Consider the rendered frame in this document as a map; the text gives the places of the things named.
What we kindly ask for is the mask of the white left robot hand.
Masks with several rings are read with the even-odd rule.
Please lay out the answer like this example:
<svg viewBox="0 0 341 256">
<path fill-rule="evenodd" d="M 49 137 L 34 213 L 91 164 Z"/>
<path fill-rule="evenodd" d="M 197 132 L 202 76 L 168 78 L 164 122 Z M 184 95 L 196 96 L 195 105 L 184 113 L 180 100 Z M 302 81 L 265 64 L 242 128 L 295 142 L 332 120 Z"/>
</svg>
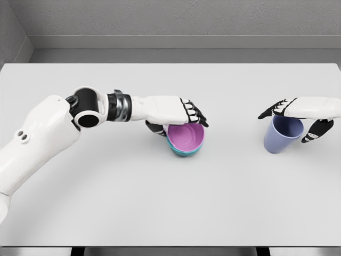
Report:
<svg viewBox="0 0 341 256">
<path fill-rule="evenodd" d="M 188 99 L 178 96 L 151 96 L 144 98 L 141 105 L 146 113 L 145 124 L 148 129 L 163 137 L 167 135 L 170 125 L 196 123 L 209 127 L 207 118 Z"/>
</svg>

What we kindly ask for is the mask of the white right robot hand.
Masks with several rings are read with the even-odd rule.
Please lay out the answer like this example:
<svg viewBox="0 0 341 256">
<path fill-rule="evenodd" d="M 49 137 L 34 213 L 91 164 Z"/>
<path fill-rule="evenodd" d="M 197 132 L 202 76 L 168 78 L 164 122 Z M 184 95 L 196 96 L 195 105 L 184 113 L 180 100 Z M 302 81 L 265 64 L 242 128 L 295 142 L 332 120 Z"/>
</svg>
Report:
<svg viewBox="0 0 341 256">
<path fill-rule="evenodd" d="M 283 99 L 262 112 L 258 119 L 270 116 L 284 116 L 296 119 L 313 119 L 315 122 L 301 143 L 308 143 L 322 137 L 334 125 L 334 119 L 328 121 L 329 97 L 297 97 Z"/>
</svg>

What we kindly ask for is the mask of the pink bowl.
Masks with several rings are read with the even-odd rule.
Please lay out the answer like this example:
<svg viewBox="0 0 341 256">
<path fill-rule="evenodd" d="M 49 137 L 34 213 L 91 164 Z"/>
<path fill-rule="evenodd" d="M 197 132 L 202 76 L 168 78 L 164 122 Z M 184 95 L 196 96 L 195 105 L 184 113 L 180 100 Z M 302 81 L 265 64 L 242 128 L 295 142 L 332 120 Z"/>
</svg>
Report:
<svg viewBox="0 0 341 256">
<path fill-rule="evenodd" d="M 183 125 L 170 125 L 167 138 L 175 139 L 199 139 L 205 137 L 205 128 L 198 123 L 187 123 Z"/>
</svg>

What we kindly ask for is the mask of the lavender blue cup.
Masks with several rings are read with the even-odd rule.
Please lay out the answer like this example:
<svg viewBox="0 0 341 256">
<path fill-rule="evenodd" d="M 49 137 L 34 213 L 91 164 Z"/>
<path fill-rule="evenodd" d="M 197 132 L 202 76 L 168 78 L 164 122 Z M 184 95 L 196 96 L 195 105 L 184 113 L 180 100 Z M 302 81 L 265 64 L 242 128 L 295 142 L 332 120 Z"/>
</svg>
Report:
<svg viewBox="0 0 341 256">
<path fill-rule="evenodd" d="M 264 148 L 273 154 L 281 153 L 301 137 L 304 125 L 300 119 L 274 116 L 264 137 Z"/>
</svg>

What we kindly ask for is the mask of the teal bowl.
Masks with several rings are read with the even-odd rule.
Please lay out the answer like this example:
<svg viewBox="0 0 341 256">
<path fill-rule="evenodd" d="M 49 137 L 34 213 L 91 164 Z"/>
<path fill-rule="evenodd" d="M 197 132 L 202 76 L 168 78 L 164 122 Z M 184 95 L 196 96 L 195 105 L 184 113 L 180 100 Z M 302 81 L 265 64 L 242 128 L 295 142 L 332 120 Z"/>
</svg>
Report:
<svg viewBox="0 0 341 256">
<path fill-rule="evenodd" d="M 167 138 L 167 143 L 172 150 L 178 156 L 190 157 L 195 155 L 204 145 L 205 138 L 199 139 L 175 139 L 171 137 Z"/>
</svg>

